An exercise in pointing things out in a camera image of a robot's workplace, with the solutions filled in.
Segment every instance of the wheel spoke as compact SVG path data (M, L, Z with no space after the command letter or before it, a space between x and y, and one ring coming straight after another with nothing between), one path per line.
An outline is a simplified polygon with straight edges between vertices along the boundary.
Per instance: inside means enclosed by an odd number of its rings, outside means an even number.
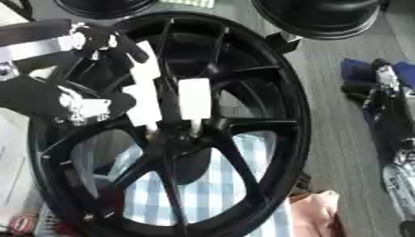
M78 143L84 142L97 134L102 133L103 131L120 128L128 123L129 121L125 117L121 117L115 120L102 121L92 125L76 128L69 131L57 142L46 148L42 156L51 156L52 154L61 156L59 151L62 151L62 149L69 151Z
M271 65L267 67L240 69L231 72L224 72L210 78L212 90L217 91L233 82L246 81L257 78L268 78L272 72L280 69L279 66Z
M173 171L173 164L165 159L158 175L163 182L164 190L169 198L180 236L188 236L187 217L184 214L182 199L179 194L178 184Z
M241 176L246 187L246 196L251 200L265 200L266 198L260 190L254 174L239 152L231 134L219 130L209 130L208 135L212 139L213 147L217 148L228 159L239 176Z
M223 47L226 35L229 33L229 31L229 27L220 28L220 33L218 35L218 38L216 39L215 46L210 56L210 60L208 61L206 67L202 70L202 72L197 76L197 78L205 78L209 77L210 74L217 73L218 70L216 69L216 67L219 63L220 52Z
M154 157L144 153L135 161L134 164L129 166L124 172L122 172L111 184L103 191L103 196L107 196L111 193L123 192L130 187L135 181L139 180L146 173L152 170L152 164L155 160Z
M169 33L172 25L174 24L174 19L168 19L164 26L163 32L161 33L160 40L157 44L157 57L161 58L166 53L167 42L169 40Z

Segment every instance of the wheel rim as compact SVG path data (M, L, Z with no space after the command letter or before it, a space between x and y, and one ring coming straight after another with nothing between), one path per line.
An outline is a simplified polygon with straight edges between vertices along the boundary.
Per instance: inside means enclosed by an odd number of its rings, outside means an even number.
M116 19L146 10L156 0L55 0L57 5L73 15L88 19Z
M275 55L260 36L226 19L200 14L160 13L121 22L118 28L136 41L149 40L155 46L163 74L157 82L159 90L166 85L174 87L177 79L208 77L215 92L213 95L225 90L260 118L225 118L220 116L219 107L214 106L214 118L204 121L203 139L186 140L189 143L175 139L181 134L181 129L188 126L186 122L161 123L163 129L159 136L148 142L143 128L133 129L126 117L77 130L58 129L33 119L29 132L31 163L46 202L61 218L93 236L242 236L252 231L290 193L308 154L308 104L292 68L284 58ZM210 53L207 56L187 55L194 62L191 64L184 59L187 56L181 50L190 48L194 51L192 45L198 44L205 45L202 49L209 47ZM175 49L180 49L180 54L174 53ZM205 62L204 67L199 67L200 61ZM128 82L131 78L122 77L125 70L118 76L122 80L106 81L101 78L99 82L86 81L85 78L95 73L94 68L99 70L97 65L88 67L89 64L88 61L81 61L71 71L69 79L98 93L119 90L121 85L131 83ZM217 105L219 97L213 97L213 105ZM70 150L77 143L114 129L126 131L140 146L149 150L157 150L155 147L166 145L167 141L180 143L173 146L184 148L175 151L177 154L173 156L194 152L196 148L217 148L227 156L243 179L246 198L214 218L186 224L180 205L174 205L179 198L166 189L171 193L170 201L177 220L175 226L156 227L120 218L118 213L113 213L117 211L113 206L115 197L111 194L116 193L114 190L123 190L154 168L154 160L162 160L160 155L150 155L152 153L149 152L147 158L141 159L144 162L132 165L130 174L121 175L110 187L101 191L103 194L97 199L84 186L73 190L65 175L66 171L74 170L73 164L68 161ZM280 141L259 185L248 172L249 168L246 168L231 137L249 131L274 131ZM174 179L166 178L170 176L169 166L157 172L165 177L165 188L170 187L174 191Z

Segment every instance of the black wheel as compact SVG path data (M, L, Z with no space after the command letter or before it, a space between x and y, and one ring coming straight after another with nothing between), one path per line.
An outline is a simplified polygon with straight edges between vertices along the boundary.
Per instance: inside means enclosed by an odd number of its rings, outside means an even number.
M162 76L157 79L164 115L158 124L160 130L149 138L142 127L134 128L127 117L79 129L32 119L31 163L44 199L60 218L84 236L240 237L251 232L291 192L308 156L308 103L295 72L263 38L227 19L158 13L121 22L117 27L136 42L148 40L156 49L162 66ZM97 94L117 91L132 83L126 70L117 67L111 58L98 63L83 60L66 71L69 71L67 80L89 87ZM203 121L203 132L197 138L187 135L188 122L176 119L177 111L171 109L174 107L171 101L177 97L177 80L194 77L210 78L213 95L212 118ZM224 115L220 99L225 93L244 105L249 117ZM80 171L70 153L79 143L114 130L128 134L144 154L111 183L95 183L92 192L90 185L86 185L91 184L87 176L92 173ZM256 131L268 131L275 146L260 181L232 139L236 134ZM177 192L174 167L188 156L211 148L219 150L239 174L246 195L237 205L215 217L189 223L182 210L186 203L182 204ZM101 151L101 155L108 155L108 151ZM100 166L103 162L99 159L91 161L85 156L82 162L86 164L84 168L92 167L94 173L107 172L107 165ZM150 170L158 174L165 187L176 219L172 226L138 223L122 216L124 190Z
M55 0L70 14L87 19L117 19L146 10L157 0Z

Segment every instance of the blue checkered cloth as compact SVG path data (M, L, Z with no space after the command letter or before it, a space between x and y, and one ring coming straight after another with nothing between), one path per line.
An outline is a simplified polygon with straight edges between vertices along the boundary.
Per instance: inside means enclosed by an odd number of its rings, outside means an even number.
M269 165L263 138L241 134L233 139L259 181ZM139 146L134 145L120 154L109 172L110 179L120 175L142 152ZM193 183L180 185L179 190L184 213L190 223L222 213L240 202L246 194L241 177L216 149L212 149L207 172ZM293 236L289 214L289 202L285 201L268 221L246 236ZM170 226L175 223L169 199L156 172L147 173L127 189L123 215L137 222L158 226Z

